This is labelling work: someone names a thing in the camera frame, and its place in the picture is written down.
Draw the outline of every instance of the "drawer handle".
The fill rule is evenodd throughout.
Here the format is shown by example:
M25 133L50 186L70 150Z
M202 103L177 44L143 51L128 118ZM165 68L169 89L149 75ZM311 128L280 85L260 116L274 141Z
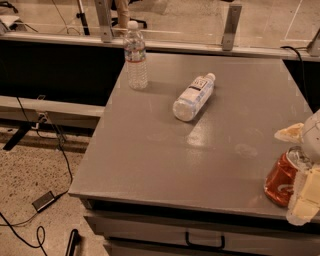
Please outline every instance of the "drawer handle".
M221 236L221 245L220 246L207 246L207 245L199 245L191 243L189 240L189 232L185 234L186 243L189 247L196 249L196 250L204 250L204 251L219 251L225 247L225 238Z

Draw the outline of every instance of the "gray table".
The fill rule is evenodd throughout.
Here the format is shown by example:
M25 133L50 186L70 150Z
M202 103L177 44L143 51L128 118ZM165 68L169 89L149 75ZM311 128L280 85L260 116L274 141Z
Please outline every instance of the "gray table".
M122 70L69 194L285 219L263 190L292 146L273 135L312 113L282 61L149 53L148 72L149 88L134 91ZM208 72L214 95L194 121L177 120L175 99Z

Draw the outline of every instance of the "plastic bottle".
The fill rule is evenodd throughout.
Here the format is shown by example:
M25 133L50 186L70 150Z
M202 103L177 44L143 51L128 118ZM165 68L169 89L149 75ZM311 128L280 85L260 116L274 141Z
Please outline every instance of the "plastic bottle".
M136 21L128 22L128 31L123 39L129 86L141 90L147 87L146 49L143 35Z
M174 115L182 121L191 121L212 94L215 79L212 73L198 76L174 102Z

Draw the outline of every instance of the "metal post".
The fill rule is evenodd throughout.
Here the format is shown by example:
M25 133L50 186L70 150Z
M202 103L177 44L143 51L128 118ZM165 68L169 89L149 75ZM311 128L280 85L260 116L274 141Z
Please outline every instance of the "metal post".
M85 35L90 35L89 28L88 28L88 23L86 19L86 14L84 13L83 5L81 0L78 0L78 6L79 6L79 13L77 13L77 18L81 19L81 23L83 26L83 31Z
M97 15L100 24L101 40L103 42L112 41L111 14L107 0L95 0Z
M320 28L308 45L307 51L312 57L320 57Z
M231 51L234 44L234 38L237 32L237 27L240 19L242 5L230 4L227 16L227 22L224 28L222 38L222 50Z

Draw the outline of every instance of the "floor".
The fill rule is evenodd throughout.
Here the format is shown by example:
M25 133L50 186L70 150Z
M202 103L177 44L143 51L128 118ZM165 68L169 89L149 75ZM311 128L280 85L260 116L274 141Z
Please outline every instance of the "floor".
M305 47L320 27L319 0L242 0L236 45ZM83 36L76 0L12 0L30 33L80 34ZM91 36L99 35L93 0L82 1ZM132 17L148 22L148 39L219 44L223 34L228 3L218 0L144 0L130 6ZM0 8L0 14L8 10ZM15 133L12 127L0 127L0 147ZM53 133L30 131L11 151L0 151L0 211L14 224L32 217L32 202L48 191L57 195L69 187L66 160ZM76 175L90 137L67 135L63 145L73 175ZM64 255L69 234L76 228L82 237L76 255L103 256L103 238L95 236L82 217L84 207L78 199L63 195L36 215L18 234L37 245L37 227L45 228L44 249L50 256ZM0 226L0 255L43 255Z
M16 130L0 128L1 148ZM39 132L39 135L29 131L12 150L0 151L0 212L10 224L28 220L36 213L32 205L35 200L49 191L56 196L68 190L70 184L67 162L58 150L55 134ZM66 135L66 138L63 149L72 175L75 175L90 138L75 135ZM37 228L43 226L43 247L47 255L58 256L66 254L70 232L77 229L81 242L74 255L108 255L102 246L102 237L95 236L83 219L83 210L78 199L65 194L25 226L15 227L15 230L30 244L37 246ZM41 249L30 248L20 241L9 227L0 226L0 255L44 254Z

